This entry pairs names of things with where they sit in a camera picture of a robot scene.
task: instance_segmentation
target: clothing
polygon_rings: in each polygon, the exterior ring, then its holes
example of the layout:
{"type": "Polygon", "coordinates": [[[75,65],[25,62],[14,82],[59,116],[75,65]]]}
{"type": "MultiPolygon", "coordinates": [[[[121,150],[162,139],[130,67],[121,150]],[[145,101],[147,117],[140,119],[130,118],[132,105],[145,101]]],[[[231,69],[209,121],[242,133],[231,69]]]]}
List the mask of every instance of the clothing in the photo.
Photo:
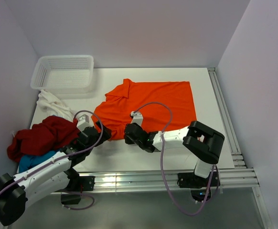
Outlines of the clothing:
{"type": "Polygon", "coordinates": [[[50,116],[40,124],[34,124],[31,130],[18,131],[7,155],[19,162],[23,155],[41,156],[50,150],[57,150],[78,137],[76,123],[57,116],[50,116]]]}
{"type": "Polygon", "coordinates": [[[40,163],[53,157],[55,154],[56,151],[52,150],[41,156],[23,155],[19,162],[19,173],[25,172],[26,170],[39,165],[40,163]]]}
{"type": "Polygon", "coordinates": [[[48,116],[62,117],[70,122],[73,121],[73,111],[60,101],[55,95],[45,90],[41,90],[38,95],[37,105],[46,109],[48,116]]]}
{"type": "MultiPolygon", "coordinates": [[[[148,102],[166,104],[173,112],[167,131],[183,128],[196,120],[189,82],[134,83],[124,79],[123,84],[105,94],[106,101],[95,110],[103,124],[112,130],[111,140],[124,137],[125,125],[131,122],[130,113],[148,102]]],[[[168,110],[159,104],[150,104],[140,112],[142,128],[147,132],[160,131],[170,119],[168,110]]]]}

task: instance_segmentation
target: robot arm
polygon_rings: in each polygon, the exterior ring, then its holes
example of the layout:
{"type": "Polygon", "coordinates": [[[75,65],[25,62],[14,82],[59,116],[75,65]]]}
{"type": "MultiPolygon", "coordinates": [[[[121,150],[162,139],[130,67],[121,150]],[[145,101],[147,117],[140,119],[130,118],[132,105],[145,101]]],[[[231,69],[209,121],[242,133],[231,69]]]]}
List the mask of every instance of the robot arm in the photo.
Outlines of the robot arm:
{"type": "Polygon", "coordinates": [[[78,175],[72,167],[82,162],[92,150],[77,155],[66,155],[89,148],[99,138],[100,141],[97,145],[111,137],[111,130],[104,126],[103,134],[100,136],[101,134],[94,127],[87,124],[85,118],[79,118],[77,127],[81,130],[78,138],[63,147],[50,159],[12,177],[9,174],[0,177],[0,192],[8,185],[19,181],[0,195],[0,222],[2,225],[7,226],[15,222],[26,208],[43,197],[70,187],[71,183],[74,183],[74,176],[71,176],[71,174],[78,175]],[[28,177],[27,175],[33,171],[36,171],[36,173],[28,177]]]}
{"type": "MultiPolygon", "coordinates": [[[[143,117],[139,112],[131,113],[132,123],[127,124],[124,138],[127,144],[137,144],[141,149],[153,153],[161,151],[161,131],[147,133],[140,126],[143,117]]],[[[189,126],[179,130],[166,131],[163,134],[165,148],[186,147],[198,157],[194,174],[206,179],[213,165],[219,161],[224,135],[198,122],[192,121],[189,126]]]]}

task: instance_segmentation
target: white table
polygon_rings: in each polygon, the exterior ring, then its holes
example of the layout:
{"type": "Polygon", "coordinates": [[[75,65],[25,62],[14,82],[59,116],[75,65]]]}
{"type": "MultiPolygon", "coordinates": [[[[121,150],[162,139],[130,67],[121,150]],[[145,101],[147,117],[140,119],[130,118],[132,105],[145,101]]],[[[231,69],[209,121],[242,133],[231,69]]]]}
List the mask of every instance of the white table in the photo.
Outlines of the white table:
{"type": "MultiPolygon", "coordinates": [[[[129,78],[134,82],[190,81],[197,120],[225,135],[225,129],[206,68],[133,68],[94,69],[91,92],[57,95],[74,111],[90,110],[105,101],[105,93],[129,78]]],[[[32,124],[46,118],[46,112],[36,107],[32,124]]],[[[197,157],[186,148],[166,150],[165,170],[194,169],[197,157]]],[[[219,168],[234,168],[228,141],[224,141],[219,168]]],[[[93,149],[86,160],[75,166],[80,172],[122,172],[160,170],[160,153],[147,153],[124,140],[107,141],[93,149]]]]}

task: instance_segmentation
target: orange polo shirt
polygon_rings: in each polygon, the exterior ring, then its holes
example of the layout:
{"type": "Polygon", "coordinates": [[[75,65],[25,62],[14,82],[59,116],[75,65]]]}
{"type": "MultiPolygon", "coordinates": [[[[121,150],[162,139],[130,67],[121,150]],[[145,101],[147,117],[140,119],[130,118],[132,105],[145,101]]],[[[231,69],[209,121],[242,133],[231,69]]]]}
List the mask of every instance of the orange polo shirt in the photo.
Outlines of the orange polo shirt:
{"type": "MultiPolygon", "coordinates": [[[[124,79],[123,84],[105,96],[106,101],[95,109],[95,114],[112,130],[111,140],[123,139],[125,125],[131,122],[130,113],[148,102],[161,102],[172,110],[173,120],[166,131],[183,128],[196,120],[189,82],[134,83],[124,79]]],[[[143,115],[141,126],[147,132],[162,130],[170,119],[169,111],[159,104],[147,105],[139,111],[143,115]]]]}

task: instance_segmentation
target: plastic basket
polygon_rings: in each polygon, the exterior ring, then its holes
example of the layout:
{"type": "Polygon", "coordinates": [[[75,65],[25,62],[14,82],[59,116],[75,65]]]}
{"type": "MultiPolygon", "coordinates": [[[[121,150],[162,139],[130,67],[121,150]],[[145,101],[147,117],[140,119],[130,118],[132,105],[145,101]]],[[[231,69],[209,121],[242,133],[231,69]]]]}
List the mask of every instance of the plastic basket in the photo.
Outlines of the plastic basket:
{"type": "Polygon", "coordinates": [[[33,72],[31,88],[53,94],[87,93],[93,65],[89,55],[41,57],[33,72]]]}

